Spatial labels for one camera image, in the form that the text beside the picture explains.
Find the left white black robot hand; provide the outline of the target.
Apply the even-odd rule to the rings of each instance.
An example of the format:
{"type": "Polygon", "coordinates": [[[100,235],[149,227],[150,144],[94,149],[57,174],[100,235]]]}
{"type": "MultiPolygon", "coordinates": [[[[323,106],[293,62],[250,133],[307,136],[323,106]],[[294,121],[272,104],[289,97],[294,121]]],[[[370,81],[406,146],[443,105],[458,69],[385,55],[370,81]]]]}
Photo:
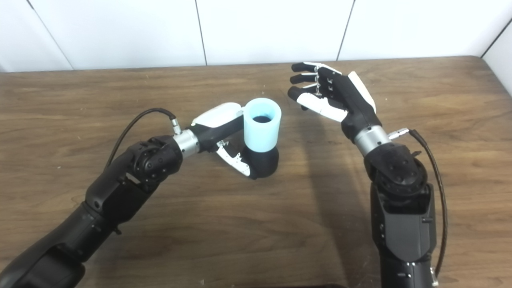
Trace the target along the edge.
{"type": "Polygon", "coordinates": [[[250,179],[257,179],[255,169],[227,138],[244,128],[243,108],[227,102],[196,117],[188,129],[195,137],[198,152],[216,153],[235,170],[250,179]]]}

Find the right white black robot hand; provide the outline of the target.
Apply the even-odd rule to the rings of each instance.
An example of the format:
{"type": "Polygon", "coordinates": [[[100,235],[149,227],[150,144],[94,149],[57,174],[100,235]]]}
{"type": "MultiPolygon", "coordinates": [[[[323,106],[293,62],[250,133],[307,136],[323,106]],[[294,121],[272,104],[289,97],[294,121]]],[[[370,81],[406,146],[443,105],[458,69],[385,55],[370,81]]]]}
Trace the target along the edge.
{"type": "Polygon", "coordinates": [[[296,75],[290,78],[288,97],[305,110],[311,110],[341,124],[344,135],[354,144],[362,131],[382,126],[376,105],[358,75],[348,75],[316,62],[292,64],[296,75]]]}

